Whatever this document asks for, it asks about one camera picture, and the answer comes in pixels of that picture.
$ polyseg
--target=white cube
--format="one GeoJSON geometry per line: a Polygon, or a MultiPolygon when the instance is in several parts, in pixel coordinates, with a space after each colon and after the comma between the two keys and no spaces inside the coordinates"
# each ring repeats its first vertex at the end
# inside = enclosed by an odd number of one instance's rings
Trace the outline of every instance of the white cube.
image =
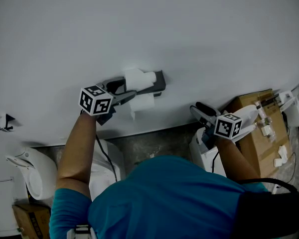
{"type": "Polygon", "coordinates": [[[99,86],[93,85],[81,89],[79,106],[91,116],[107,114],[112,100],[112,95],[99,86]]]}
{"type": "Polygon", "coordinates": [[[233,114],[217,117],[214,134],[226,139],[234,139],[239,135],[242,119],[233,114]]]}

